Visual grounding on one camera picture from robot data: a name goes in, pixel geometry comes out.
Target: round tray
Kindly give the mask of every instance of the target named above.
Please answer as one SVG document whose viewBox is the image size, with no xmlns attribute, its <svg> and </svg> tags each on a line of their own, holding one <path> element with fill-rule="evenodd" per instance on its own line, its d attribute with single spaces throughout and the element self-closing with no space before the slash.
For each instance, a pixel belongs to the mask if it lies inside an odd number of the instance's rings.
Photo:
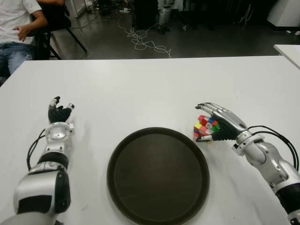
<svg viewBox="0 0 300 225">
<path fill-rule="evenodd" d="M 136 131 L 115 149 L 107 170 L 112 200 L 143 225 L 177 225 L 202 207 L 209 189 L 204 155 L 183 134 L 159 127 Z"/>
</svg>

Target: person's arm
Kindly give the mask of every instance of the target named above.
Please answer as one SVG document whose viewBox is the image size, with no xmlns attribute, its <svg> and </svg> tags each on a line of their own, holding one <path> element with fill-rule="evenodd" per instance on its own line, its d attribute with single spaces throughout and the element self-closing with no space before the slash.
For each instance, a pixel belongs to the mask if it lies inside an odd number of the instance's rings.
<svg viewBox="0 0 300 225">
<path fill-rule="evenodd" d="M 41 5 L 50 5 L 50 6 L 63 6 L 65 0 L 37 0 Z"/>
<path fill-rule="evenodd" d="M 23 26 L 16 26 L 14 28 L 14 30 L 18 30 L 18 37 L 20 41 L 24 41 L 27 37 L 27 35 L 29 34 L 29 32 L 45 27 L 47 26 L 48 22 L 46 20 L 46 18 L 44 17 L 44 14 L 41 10 L 36 11 L 34 13 L 32 13 L 32 15 L 35 17 L 35 21 L 23 25 Z"/>
</svg>

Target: jeans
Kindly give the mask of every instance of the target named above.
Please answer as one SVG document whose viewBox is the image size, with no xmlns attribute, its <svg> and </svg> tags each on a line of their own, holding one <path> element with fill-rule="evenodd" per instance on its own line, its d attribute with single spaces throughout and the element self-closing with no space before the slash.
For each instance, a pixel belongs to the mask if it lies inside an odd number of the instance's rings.
<svg viewBox="0 0 300 225">
<path fill-rule="evenodd" d="M 0 77 L 7 79 L 24 61 L 34 60 L 35 56 L 33 45 L 16 42 L 0 44 Z"/>
</svg>

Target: person's hand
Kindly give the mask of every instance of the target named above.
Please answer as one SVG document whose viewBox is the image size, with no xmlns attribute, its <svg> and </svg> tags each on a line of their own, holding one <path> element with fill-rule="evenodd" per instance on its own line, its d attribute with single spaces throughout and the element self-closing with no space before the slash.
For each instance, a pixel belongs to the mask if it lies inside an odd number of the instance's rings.
<svg viewBox="0 0 300 225">
<path fill-rule="evenodd" d="M 27 25 L 17 26 L 17 27 L 14 28 L 14 30 L 19 31 L 18 37 L 19 37 L 19 40 L 22 41 L 22 42 L 26 39 L 27 35 L 30 32 L 30 29 Z"/>
</svg>

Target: white t-shirt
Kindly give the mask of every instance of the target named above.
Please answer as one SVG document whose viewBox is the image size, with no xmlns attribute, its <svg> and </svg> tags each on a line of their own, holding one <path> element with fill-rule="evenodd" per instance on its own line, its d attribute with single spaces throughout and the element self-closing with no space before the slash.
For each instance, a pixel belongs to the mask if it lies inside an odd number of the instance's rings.
<svg viewBox="0 0 300 225">
<path fill-rule="evenodd" d="M 16 26 L 32 22 L 30 14 L 42 10 L 36 0 L 0 0 L 0 44 L 18 42 L 32 44 L 33 37 L 19 41 Z"/>
</svg>

